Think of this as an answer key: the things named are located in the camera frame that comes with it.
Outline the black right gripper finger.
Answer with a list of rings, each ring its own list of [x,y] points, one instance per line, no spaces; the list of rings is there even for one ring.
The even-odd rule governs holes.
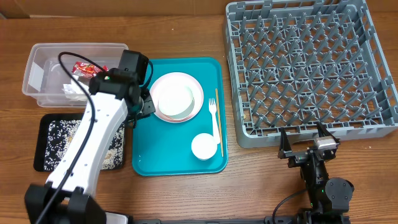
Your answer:
[[[324,124],[322,124],[321,122],[317,123],[317,130],[318,130],[318,136],[320,138],[322,137],[332,137],[333,139],[335,139],[334,135],[332,135],[326,128],[326,126]]]
[[[279,152],[292,152],[287,133],[284,128],[280,129],[280,146]]]

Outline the white bowl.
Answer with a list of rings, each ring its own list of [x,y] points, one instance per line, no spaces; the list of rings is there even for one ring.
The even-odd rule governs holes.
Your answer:
[[[186,85],[166,86],[160,91],[158,108],[170,119],[184,119],[194,109],[195,98]]]

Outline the white plastic cup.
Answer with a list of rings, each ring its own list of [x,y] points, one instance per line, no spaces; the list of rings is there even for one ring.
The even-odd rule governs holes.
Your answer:
[[[196,135],[191,143],[191,149],[199,160],[208,160],[216,154],[218,145],[212,135],[201,133]]]

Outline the red snack wrapper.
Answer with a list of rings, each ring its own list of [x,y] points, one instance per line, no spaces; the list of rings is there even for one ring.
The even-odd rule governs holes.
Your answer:
[[[76,62],[72,68],[72,74],[78,77],[93,78],[99,72],[108,71],[107,66],[99,68],[92,63]]]

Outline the rice and peanut leftovers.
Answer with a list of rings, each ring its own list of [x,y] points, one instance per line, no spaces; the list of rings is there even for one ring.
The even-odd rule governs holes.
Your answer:
[[[44,151],[44,171],[53,171],[65,155],[81,121],[59,120],[49,124]],[[120,169],[124,164],[125,125],[116,131],[103,161],[102,170]]]

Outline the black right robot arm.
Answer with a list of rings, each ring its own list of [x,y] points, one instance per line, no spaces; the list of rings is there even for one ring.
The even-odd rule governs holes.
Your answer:
[[[272,213],[272,222],[277,223],[276,211],[290,198],[308,193],[310,208],[301,208],[285,221],[289,223],[339,223],[350,224],[346,213],[353,197],[354,185],[339,177],[330,178],[325,162],[336,157],[340,140],[330,133],[324,124],[317,123],[318,137],[306,151],[294,152],[284,128],[280,131],[278,158],[287,159],[288,167],[300,168],[305,189],[283,199]]]

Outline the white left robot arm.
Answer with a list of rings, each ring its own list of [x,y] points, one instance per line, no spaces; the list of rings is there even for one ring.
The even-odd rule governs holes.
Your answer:
[[[24,201],[31,223],[132,223],[95,201],[104,158],[123,123],[135,125],[155,112],[149,93],[152,62],[124,50],[118,67],[101,69],[83,89],[88,99],[81,123],[62,160],[44,185],[32,184]]]

